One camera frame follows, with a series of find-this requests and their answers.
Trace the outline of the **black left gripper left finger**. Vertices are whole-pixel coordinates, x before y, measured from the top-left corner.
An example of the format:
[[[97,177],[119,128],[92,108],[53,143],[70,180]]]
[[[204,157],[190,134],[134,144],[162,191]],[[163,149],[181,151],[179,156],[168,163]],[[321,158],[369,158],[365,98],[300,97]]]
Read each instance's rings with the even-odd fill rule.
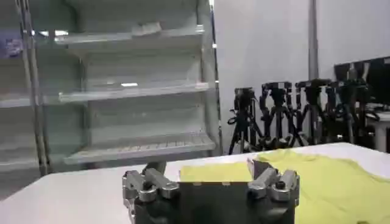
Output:
[[[164,176],[166,163],[149,163],[141,171],[128,170],[122,176],[122,197],[125,201],[138,199],[143,203],[158,196],[173,199],[179,195],[179,183]]]

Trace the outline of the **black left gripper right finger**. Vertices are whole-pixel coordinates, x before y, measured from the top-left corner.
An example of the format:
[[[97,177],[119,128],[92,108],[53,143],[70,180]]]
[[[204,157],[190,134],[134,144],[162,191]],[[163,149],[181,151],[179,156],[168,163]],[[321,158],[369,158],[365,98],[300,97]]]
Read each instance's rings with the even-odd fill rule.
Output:
[[[255,198],[270,197],[277,202],[299,202],[300,176],[295,170],[280,172],[269,163],[247,160],[247,167],[252,177],[247,187]]]

